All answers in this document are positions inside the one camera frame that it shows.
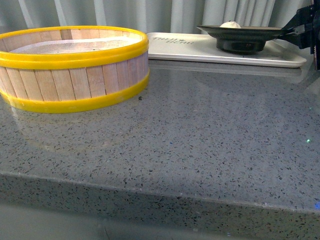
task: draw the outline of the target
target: gray countertop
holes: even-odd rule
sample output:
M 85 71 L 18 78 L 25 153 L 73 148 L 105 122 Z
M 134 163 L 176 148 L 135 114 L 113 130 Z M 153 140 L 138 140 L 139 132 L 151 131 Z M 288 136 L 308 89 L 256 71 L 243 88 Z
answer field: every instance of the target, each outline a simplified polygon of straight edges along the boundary
M 99 214 L 88 208 L 113 191 L 299 212 L 313 216 L 309 225 L 319 218 L 320 73 L 310 65 L 149 64 L 148 87 L 107 108 L 41 114 L 1 99 L 0 199 L 65 209 L 61 194 L 67 209 Z M 88 189 L 67 198 L 41 181 L 99 193 L 81 208 Z

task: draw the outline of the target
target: popsicle stick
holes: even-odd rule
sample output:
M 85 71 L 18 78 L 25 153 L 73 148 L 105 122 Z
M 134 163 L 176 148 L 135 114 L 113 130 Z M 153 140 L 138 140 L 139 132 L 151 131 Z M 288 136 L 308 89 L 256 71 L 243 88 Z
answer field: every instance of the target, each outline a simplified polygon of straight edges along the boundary
M 60 34 L 61 34 L 61 39 L 62 40 L 71 40 L 72 39 L 72 34 L 71 34 L 71 30 L 70 29 L 60 30 Z
M 116 73 L 118 75 L 119 90 L 130 87 L 128 63 L 126 60 L 116 63 Z
M 122 34 L 123 34 L 123 36 L 128 37 L 130 39 L 142 40 L 142 36 L 140 36 L 139 34 L 133 33 L 133 32 L 123 31 Z
M 59 101 L 54 78 L 50 70 L 35 70 L 44 101 Z
M 52 70 L 52 76 L 60 101 L 76 100 L 69 69 Z
M 0 75 L 0 91 L 3 93 L 7 93 L 7 90 L 6 90 L 4 82 L 2 81 L 1 75 Z
M 100 38 L 109 38 L 110 37 L 110 34 L 109 34 L 109 31 L 108 30 L 105 30 L 105 29 L 99 29 L 99 36 Z
M 42 42 L 52 41 L 52 36 L 50 34 L 50 31 L 41 31 L 39 34 Z
M 19 36 L 11 36 L 3 39 L 3 43 L 8 52 L 20 48 L 22 45 L 19 41 Z
M 7 48 L 3 39 L 0 40 L 0 51 L 7 52 Z
M 143 54 L 143 77 L 148 74 L 149 71 L 149 58 L 148 58 L 148 51 Z
M 101 66 L 86 68 L 91 97 L 106 95 L 104 73 Z
M 10 96 L 17 97 L 14 86 L 12 85 L 12 82 L 10 80 L 10 77 L 8 75 L 8 72 L 5 67 L 0 66 L 0 77 L 1 81 L 5 87 L 6 93 Z
M 50 35 L 53 41 L 62 40 L 59 30 L 50 31 Z
M 100 38 L 99 30 L 98 29 L 90 29 L 90 36 L 92 39 Z
M 90 29 L 81 29 L 81 39 L 91 39 Z
M 139 55 L 135 59 L 136 59 L 137 78 L 138 78 L 138 82 L 140 82 L 144 77 L 143 55 Z
M 119 37 L 123 36 L 124 32 L 123 31 L 118 31 L 118 30 L 108 30 L 109 37 Z
M 29 69 L 20 69 L 19 71 L 28 98 L 30 100 L 43 101 L 44 99 L 42 97 L 35 72 Z
M 71 29 L 72 39 L 82 39 L 80 29 Z
M 6 71 L 11 80 L 16 97 L 20 99 L 28 99 L 28 94 L 26 92 L 26 88 L 25 88 L 24 82 L 22 81 L 19 70 L 15 68 L 7 67 Z
M 105 92 L 107 94 L 119 91 L 117 64 L 111 63 L 102 66 Z
M 135 85 L 138 82 L 136 61 L 136 57 L 127 60 L 130 86 Z
M 85 68 L 71 68 L 70 75 L 76 99 L 91 98 L 90 87 Z

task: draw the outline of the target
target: white tray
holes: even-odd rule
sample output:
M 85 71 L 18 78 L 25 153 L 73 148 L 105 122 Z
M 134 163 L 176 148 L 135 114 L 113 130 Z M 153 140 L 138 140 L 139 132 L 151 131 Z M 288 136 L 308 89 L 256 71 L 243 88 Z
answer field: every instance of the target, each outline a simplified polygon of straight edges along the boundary
M 151 32 L 147 36 L 149 59 L 282 68 L 299 68 L 307 61 L 274 41 L 267 41 L 263 51 L 256 54 L 238 55 L 217 49 L 217 40 L 209 35 Z

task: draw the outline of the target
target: white curtain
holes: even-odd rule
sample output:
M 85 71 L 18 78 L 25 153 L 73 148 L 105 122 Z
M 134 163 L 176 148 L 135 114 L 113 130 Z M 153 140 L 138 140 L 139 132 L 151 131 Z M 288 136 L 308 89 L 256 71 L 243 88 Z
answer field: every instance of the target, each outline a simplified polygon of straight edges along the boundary
M 105 25 L 145 33 L 200 33 L 197 25 L 236 21 L 283 27 L 310 0 L 0 0 L 2 32 Z

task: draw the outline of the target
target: speckled quartz countertop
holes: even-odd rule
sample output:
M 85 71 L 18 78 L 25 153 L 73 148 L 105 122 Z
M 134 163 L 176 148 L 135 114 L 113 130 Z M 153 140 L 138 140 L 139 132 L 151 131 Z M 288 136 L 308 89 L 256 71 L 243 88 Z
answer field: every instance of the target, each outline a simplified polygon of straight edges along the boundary
M 149 64 L 148 87 L 107 108 L 40 114 L 1 99 L 0 200 L 319 239 L 320 73 Z

